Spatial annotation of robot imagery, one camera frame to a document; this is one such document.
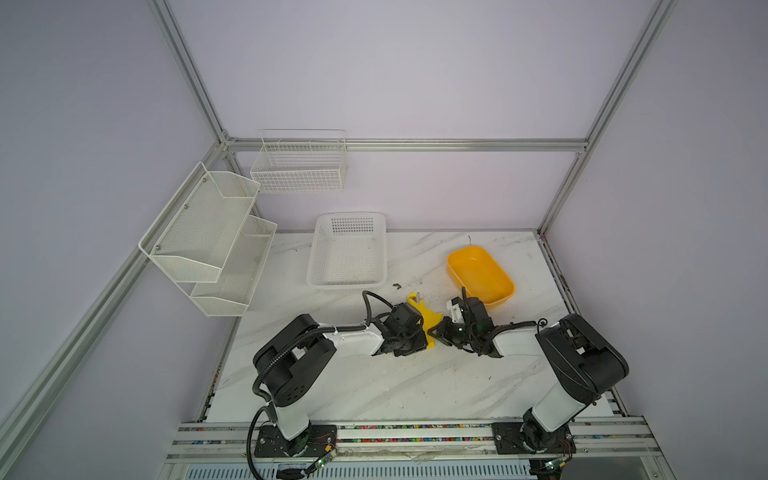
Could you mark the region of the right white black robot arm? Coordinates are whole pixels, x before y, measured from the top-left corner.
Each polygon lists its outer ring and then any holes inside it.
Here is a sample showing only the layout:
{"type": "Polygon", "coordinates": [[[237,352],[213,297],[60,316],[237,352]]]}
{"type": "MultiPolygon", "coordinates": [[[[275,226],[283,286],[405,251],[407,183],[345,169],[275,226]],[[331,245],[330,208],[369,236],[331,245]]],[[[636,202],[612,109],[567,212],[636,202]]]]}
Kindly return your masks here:
{"type": "Polygon", "coordinates": [[[515,433],[499,433],[512,448],[545,453],[566,439],[567,424],[629,374],[625,358],[585,318],[572,313],[496,325],[476,297],[456,297],[450,314],[427,330],[434,340],[459,350],[501,359],[541,356],[557,382],[532,407],[515,433]]]}

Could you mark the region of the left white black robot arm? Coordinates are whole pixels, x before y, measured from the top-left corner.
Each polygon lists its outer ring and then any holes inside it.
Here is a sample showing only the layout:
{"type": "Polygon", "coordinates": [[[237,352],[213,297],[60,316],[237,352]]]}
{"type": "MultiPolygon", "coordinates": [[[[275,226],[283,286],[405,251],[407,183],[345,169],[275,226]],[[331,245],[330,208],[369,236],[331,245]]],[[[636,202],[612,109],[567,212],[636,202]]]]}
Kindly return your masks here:
{"type": "Polygon", "coordinates": [[[400,303],[387,312],[351,325],[325,325],[302,314],[289,322],[254,355],[257,372],[252,392],[264,400],[269,420],[283,439],[304,435],[310,420],[301,399],[335,357],[404,357],[428,346],[425,320],[412,305],[400,303]]]}

